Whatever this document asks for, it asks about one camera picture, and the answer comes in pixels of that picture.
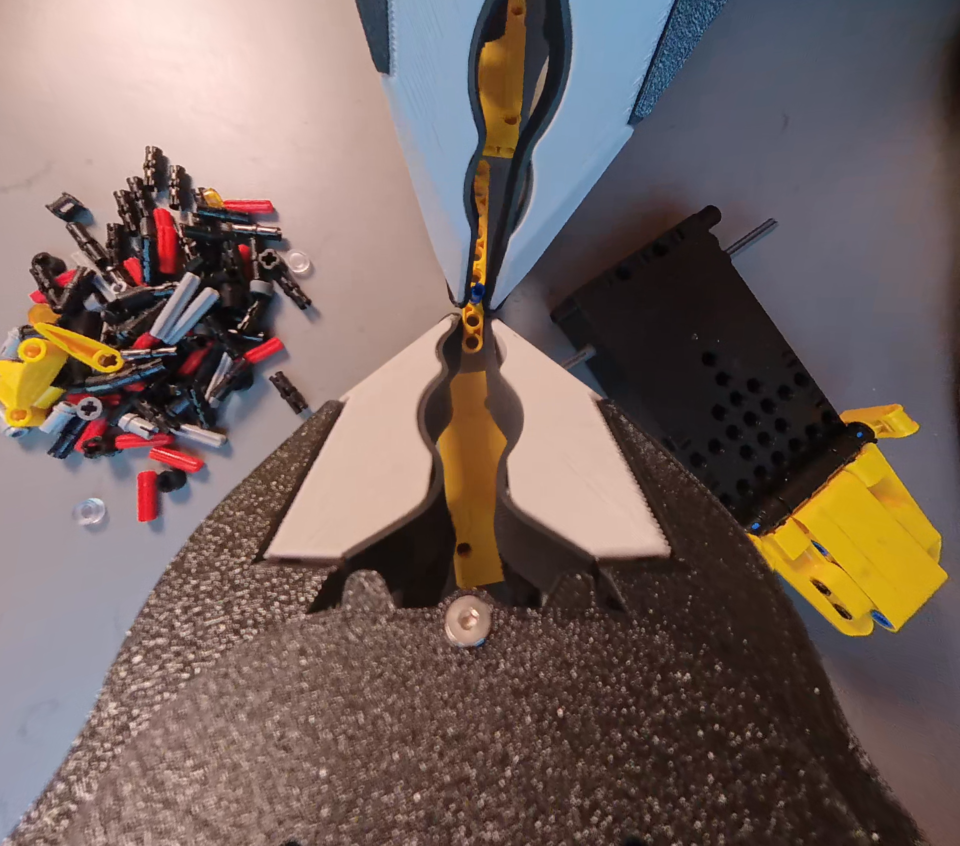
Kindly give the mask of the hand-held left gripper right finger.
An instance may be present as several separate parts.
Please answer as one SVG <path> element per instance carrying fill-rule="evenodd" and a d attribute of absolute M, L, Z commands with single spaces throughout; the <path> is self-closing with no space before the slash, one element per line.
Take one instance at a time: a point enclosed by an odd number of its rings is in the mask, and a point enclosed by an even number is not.
<path fill-rule="evenodd" d="M 507 456 L 513 506 L 596 560 L 667 558 L 670 546 L 600 409 L 600 397 L 494 321 L 522 426 Z"/>

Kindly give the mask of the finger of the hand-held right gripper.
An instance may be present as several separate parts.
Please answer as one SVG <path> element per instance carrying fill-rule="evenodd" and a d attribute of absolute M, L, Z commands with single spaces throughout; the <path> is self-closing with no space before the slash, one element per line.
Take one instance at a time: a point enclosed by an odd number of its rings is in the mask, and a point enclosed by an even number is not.
<path fill-rule="evenodd" d="M 500 306 L 630 139 L 676 0 L 548 0 L 550 55 L 510 170 L 488 303 Z"/>
<path fill-rule="evenodd" d="M 456 304 L 465 300 L 476 229 L 471 192 L 485 125 L 479 42 L 497 0 L 387 0 L 383 88 L 424 224 Z"/>

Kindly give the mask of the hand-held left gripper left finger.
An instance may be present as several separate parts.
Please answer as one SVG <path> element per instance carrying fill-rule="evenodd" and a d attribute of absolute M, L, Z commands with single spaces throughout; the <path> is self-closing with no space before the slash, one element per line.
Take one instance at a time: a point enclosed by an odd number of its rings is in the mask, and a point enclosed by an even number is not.
<path fill-rule="evenodd" d="M 422 401 L 443 371 L 444 317 L 348 390 L 342 410 L 266 550 L 271 561 L 335 564 L 397 529 L 428 495 L 433 454 Z"/>

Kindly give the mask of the pile of small building parts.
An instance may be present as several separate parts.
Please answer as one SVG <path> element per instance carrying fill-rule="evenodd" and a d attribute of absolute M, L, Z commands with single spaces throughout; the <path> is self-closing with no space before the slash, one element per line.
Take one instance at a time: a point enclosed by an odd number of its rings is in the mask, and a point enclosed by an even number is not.
<path fill-rule="evenodd" d="M 46 205 L 76 248 L 30 260 L 27 320 L 2 338 L 2 435 L 46 436 L 60 461 L 145 456 L 136 518 L 152 525 L 205 467 L 189 449 L 225 447 L 222 408 L 286 352 L 276 295 L 312 309 L 309 260 L 282 252 L 270 201 L 195 185 L 156 145 L 113 198 L 103 239 L 78 197 Z"/>

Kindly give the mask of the grey desk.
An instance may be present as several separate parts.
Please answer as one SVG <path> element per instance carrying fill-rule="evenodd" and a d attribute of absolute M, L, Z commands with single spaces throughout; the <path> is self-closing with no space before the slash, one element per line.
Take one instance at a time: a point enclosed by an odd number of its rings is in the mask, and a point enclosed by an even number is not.
<path fill-rule="evenodd" d="M 950 581 L 897 635 L 848 640 L 797 602 L 861 744 L 929 840 L 958 833 L 958 0 L 729 0 L 652 114 L 503 309 L 555 360 L 558 300 L 707 204 L 778 228 L 741 276 L 834 406 L 901 404 L 884 451 L 942 532 Z M 278 296 L 284 364 L 336 398 L 449 308 L 354 0 L 2 0 L 2 333 L 31 257 L 100 221 L 156 144 L 270 199 L 317 313 Z M 228 447 L 137 523 L 137 465 L 2 442 L 2 835 L 42 792 L 127 630 L 198 523 L 297 428 L 265 379 Z M 72 510 L 99 498 L 104 525 Z"/>

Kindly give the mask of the yellow black toy robot body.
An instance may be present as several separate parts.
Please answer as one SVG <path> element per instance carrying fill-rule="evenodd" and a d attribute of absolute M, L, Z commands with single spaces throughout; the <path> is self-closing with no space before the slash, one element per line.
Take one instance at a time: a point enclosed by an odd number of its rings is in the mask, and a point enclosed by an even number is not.
<path fill-rule="evenodd" d="M 834 407 L 714 236 L 720 219 L 685 218 L 551 318 L 830 624 L 898 632 L 948 579 L 940 533 L 878 446 L 919 424 L 900 404 Z"/>

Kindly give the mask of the thin grey axle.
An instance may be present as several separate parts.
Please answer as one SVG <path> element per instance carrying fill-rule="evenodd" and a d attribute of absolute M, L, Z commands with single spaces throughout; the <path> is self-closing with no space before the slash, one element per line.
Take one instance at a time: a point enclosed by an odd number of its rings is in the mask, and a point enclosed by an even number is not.
<path fill-rule="evenodd" d="M 775 218 L 768 218 L 758 226 L 752 228 L 743 236 L 735 240 L 733 243 L 729 244 L 726 247 L 726 254 L 731 258 L 742 253 L 743 251 L 749 249 L 757 242 L 763 240 L 765 237 L 774 232 L 774 230 L 779 226 L 779 222 Z"/>

